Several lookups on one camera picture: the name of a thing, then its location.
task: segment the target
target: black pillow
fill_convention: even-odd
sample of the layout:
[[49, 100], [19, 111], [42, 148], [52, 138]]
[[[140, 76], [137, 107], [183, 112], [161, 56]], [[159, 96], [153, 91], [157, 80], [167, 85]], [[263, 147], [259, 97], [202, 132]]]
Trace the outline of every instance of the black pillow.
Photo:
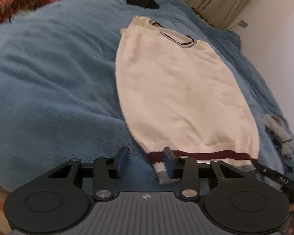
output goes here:
[[155, 0], [126, 0], [127, 4], [140, 6], [148, 9], [159, 9], [158, 3]]

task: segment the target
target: circular logo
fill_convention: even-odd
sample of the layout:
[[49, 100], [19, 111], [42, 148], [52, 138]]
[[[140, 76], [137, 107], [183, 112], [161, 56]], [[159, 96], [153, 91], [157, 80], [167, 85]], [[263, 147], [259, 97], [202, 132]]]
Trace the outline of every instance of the circular logo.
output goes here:
[[143, 196], [142, 196], [144, 199], [146, 199], [146, 200], [148, 200], [148, 199], [150, 199], [151, 198], [151, 196], [149, 195], [149, 194], [144, 194]]

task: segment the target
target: silver bolt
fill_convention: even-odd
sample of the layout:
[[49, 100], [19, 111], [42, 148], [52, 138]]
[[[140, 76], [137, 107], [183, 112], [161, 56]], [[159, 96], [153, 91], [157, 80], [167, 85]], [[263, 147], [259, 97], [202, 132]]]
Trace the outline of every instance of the silver bolt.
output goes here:
[[186, 189], [182, 191], [182, 195], [188, 198], [195, 197], [197, 195], [197, 192], [192, 189]]
[[97, 197], [99, 198], [107, 198], [111, 195], [109, 190], [99, 190], [96, 192]]

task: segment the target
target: gray ribbed panel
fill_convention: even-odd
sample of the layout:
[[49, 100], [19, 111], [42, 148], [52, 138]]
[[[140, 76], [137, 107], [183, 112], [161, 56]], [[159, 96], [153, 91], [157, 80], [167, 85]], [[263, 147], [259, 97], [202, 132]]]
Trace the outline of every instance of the gray ribbed panel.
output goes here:
[[146, 193], [121, 192], [115, 200], [99, 202], [83, 222], [59, 235], [231, 234], [211, 223], [196, 203], [180, 201], [173, 192], [147, 194], [151, 197], [145, 199]]

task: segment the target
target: bed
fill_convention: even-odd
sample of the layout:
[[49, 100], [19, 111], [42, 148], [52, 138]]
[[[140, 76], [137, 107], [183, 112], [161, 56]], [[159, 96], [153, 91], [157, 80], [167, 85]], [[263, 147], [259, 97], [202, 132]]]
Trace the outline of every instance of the bed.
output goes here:
[[[155, 1], [159, 10], [127, 5], [125, 0], [63, 0], [0, 26], [0, 188], [12, 191], [68, 159], [89, 162], [114, 155], [121, 146], [129, 149], [130, 158], [123, 178], [114, 181], [118, 190], [178, 188], [179, 182], [158, 183], [118, 102], [115, 55], [120, 29], [135, 15], [148, 16], [215, 49], [256, 121], [259, 161], [294, 179], [294, 158], [282, 162], [262, 121], [263, 114], [283, 118], [282, 112], [241, 54], [239, 37], [207, 27], [180, 0]], [[84, 190], [90, 192], [90, 181]]]

